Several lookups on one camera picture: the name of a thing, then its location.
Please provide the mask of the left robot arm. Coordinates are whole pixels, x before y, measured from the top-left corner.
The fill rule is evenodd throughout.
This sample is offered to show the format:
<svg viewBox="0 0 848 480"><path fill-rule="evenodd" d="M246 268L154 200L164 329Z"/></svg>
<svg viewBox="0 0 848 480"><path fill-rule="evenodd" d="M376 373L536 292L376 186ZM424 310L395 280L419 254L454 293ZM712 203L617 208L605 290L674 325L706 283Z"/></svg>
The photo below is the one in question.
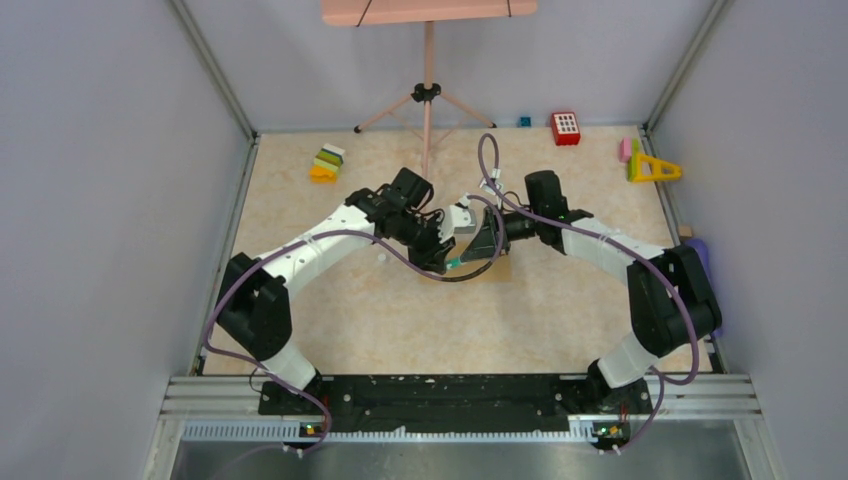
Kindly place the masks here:
<svg viewBox="0 0 848 480"><path fill-rule="evenodd" d="M380 239L407 249L404 260L431 274L447 271L454 235L472 227L469 201L426 213L433 186L403 168L377 190L353 192L328 217L282 247L227 264L214 322L266 372L285 382L283 401L297 413L319 404L316 368L292 339L290 302L309 282L347 255Z"/></svg>

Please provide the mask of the brown kraft envelope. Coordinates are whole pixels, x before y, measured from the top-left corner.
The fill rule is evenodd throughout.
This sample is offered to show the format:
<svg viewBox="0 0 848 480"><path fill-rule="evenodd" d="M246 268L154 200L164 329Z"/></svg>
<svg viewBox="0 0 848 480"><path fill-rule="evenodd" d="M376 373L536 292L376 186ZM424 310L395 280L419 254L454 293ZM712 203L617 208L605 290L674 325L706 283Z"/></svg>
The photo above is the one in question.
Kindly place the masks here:
<svg viewBox="0 0 848 480"><path fill-rule="evenodd" d="M512 280L512 260L513 257L511 255L499 257L485 272L475 278L466 280L466 283L508 283ZM467 276L481 269L485 264L486 260L475 260L464 263L457 269L448 270L445 274L442 274L442 277Z"/></svg>

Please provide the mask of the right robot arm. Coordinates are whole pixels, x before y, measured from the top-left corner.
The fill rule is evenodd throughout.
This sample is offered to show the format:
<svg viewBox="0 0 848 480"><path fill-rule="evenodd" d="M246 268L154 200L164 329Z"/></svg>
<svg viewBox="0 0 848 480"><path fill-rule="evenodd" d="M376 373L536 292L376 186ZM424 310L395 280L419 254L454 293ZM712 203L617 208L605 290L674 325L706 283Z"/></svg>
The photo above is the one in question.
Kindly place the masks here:
<svg viewBox="0 0 848 480"><path fill-rule="evenodd" d="M536 238L558 252L584 260L627 289L630 330L587 369L589 404L612 412L627 397L626 386L654 371L658 362L687 345L692 365L683 377L661 374L675 385L692 382L700 367L699 341L722 324L722 314L696 249L663 248L636 240L592 214L572 209L558 176L533 172L525 178L528 204L509 200L495 181L498 169L484 172L481 187L508 205Z"/></svg>

